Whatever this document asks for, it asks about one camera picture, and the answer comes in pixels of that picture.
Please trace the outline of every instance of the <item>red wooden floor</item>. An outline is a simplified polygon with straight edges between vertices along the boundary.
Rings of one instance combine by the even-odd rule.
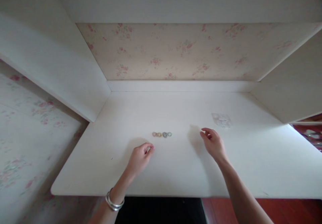
[[[203,198],[208,224],[238,224],[230,199]],[[322,200],[257,199],[275,224],[322,224]]]

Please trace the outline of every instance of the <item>silver bracelet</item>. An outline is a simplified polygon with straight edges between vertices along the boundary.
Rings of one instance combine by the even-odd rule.
[[[124,200],[122,201],[122,203],[120,205],[114,204],[111,199],[110,199],[110,192],[112,191],[112,189],[106,194],[105,196],[105,200],[108,204],[108,206],[113,210],[113,211],[118,211],[119,209],[121,209],[121,207],[124,204]]]

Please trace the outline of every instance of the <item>white baseboard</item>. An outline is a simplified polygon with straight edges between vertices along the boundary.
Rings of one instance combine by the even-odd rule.
[[[111,91],[250,92],[260,82],[251,81],[107,81]]]

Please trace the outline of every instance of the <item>white desk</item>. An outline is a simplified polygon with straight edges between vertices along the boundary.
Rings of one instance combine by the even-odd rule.
[[[228,114],[217,126],[211,113]],[[228,196],[200,128],[214,128],[252,194],[258,198],[322,198],[322,154],[282,125],[249,93],[112,92],[55,180],[54,195],[105,195],[132,149],[155,146],[145,171],[129,188],[140,196]],[[172,132],[168,138],[152,132]]]

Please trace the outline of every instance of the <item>finger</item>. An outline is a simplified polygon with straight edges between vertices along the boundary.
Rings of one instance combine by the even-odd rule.
[[[207,137],[207,135],[204,132],[200,132],[200,136],[202,137],[202,139],[204,141],[208,140],[208,137]]]
[[[148,151],[148,153],[145,155],[146,156],[146,158],[151,158],[151,156],[153,155],[153,153],[154,153],[154,150],[155,150],[155,148],[154,148],[154,146],[152,146],[151,148],[150,148],[150,150]]]
[[[148,147],[152,148],[153,144],[152,143],[143,143],[142,145],[139,146],[140,149],[144,150],[144,153],[147,153]]]
[[[202,128],[201,130],[203,130],[203,131],[207,131],[207,132],[209,132],[209,134],[211,134],[211,135],[218,135],[218,133],[215,131],[215,130],[213,130],[213,129],[210,129],[210,128]]]

